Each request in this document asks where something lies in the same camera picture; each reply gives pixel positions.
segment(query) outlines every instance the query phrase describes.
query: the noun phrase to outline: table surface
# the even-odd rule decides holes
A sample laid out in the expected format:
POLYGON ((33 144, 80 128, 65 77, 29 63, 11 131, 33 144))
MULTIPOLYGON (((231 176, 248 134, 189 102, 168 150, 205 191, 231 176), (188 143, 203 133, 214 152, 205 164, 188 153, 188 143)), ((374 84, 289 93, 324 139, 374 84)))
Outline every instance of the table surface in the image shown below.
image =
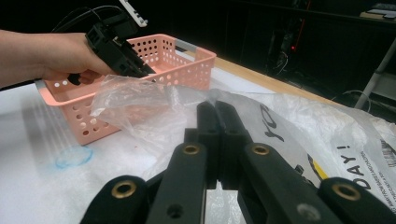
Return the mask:
MULTIPOLYGON (((329 102, 247 68, 216 59, 211 88, 300 95, 329 102)), ((156 157, 120 131, 80 146, 62 112, 34 84, 0 91, 0 223, 79 223, 110 179, 151 176, 156 157)))

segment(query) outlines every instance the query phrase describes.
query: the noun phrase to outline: basket hole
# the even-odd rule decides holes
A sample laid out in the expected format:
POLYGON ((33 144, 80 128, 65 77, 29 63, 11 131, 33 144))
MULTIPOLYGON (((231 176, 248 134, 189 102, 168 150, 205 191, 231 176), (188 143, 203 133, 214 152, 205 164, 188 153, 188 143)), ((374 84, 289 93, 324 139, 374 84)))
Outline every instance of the basket hole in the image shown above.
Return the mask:
POLYGON ((80 124, 79 124, 79 128, 80 129, 85 129, 87 127, 87 124, 85 123, 85 122, 81 122, 80 124))

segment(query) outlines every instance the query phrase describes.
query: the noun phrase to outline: yellow stripe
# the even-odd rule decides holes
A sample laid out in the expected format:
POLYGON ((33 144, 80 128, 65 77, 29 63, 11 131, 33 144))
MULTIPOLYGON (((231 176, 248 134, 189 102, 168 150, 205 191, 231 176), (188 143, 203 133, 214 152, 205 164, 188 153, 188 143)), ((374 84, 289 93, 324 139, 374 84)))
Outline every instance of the yellow stripe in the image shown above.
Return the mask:
POLYGON ((324 173, 324 171, 321 169, 321 167, 319 166, 319 164, 317 164, 315 161, 313 161, 314 162, 314 167, 315 167, 315 169, 317 170, 317 172, 318 172, 318 174, 320 175, 320 177, 322 178, 322 179, 327 179, 327 178, 329 178, 327 175, 326 175, 326 173, 324 173))

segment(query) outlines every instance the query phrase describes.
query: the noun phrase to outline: blue marker scribble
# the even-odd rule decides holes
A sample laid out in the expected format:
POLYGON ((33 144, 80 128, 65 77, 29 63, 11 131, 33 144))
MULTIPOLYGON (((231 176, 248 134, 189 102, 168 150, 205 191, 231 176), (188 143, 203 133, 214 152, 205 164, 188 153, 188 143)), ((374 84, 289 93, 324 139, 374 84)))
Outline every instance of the blue marker scribble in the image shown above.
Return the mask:
POLYGON ((88 147, 70 147, 63 150, 56 159, 56 167, 65 169, 87 163, 92 158, 93 151, 88 147))

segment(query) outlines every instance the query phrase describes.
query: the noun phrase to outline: pink plastic basket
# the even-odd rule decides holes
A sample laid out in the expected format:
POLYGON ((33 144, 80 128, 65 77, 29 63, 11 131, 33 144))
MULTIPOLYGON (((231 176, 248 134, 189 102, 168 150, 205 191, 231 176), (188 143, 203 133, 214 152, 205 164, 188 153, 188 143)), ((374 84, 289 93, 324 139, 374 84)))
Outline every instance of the pink plastic basket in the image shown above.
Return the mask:
MULTIPOLYGON (((149 35, 128 40, 138 55, 156 72, 143 77, 164 85, 184 85, 208 90, 211 69, 216 54, 169 35, 149 35), (195 53, 191 61, 178 54, 177 49, 195 53)), ((75 86, 67 80, 44 81, 35 84, 47 105, 58 106, 81 145, 89 144, 119 129, 91 117, 92 99, 103 79, 91 85, 75 86)))

